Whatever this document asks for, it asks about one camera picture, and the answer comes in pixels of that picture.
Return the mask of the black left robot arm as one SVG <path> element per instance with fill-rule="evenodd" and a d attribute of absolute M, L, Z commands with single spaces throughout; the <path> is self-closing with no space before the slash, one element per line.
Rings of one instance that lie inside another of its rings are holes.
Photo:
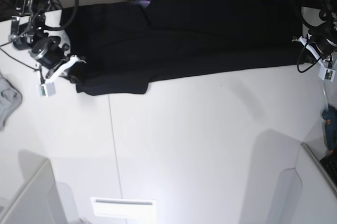
<path fill-rule="evenodd" d="M 319 55 L 336 52 L 336 0 L 291 0 L 293 7 L 308 7 L 319 10 L 319 25 L 310 24 L 303 14 L 296 10 L 302 24 L 308 28 L 308 38 L 314 43 Z"/>

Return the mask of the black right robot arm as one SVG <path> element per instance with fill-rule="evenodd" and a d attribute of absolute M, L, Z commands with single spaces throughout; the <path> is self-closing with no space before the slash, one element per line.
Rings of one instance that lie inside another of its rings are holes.
<path fill-rule="evenodd" d="M 61 77 L 71 80 L 70 69 L 78 62 L 85 60 L 75 54 L 66 54 L 69 44 L 61 43 L 59 36 L 49 35 L 50 31 L 62 31 L 75 18 L 79 0 L 74 0 L 74 8 L 69 20 L 60 27 L 50 27 L 45 24 L 46 12 L 51 8 L 53 0 L 16 0 L 15 11 L 11 19 L 9 43 L 17 50 L 27 50 L 37 62 L 37 71 L 48 70 L 41 77 L 43 84 L 50 83 Z"/>

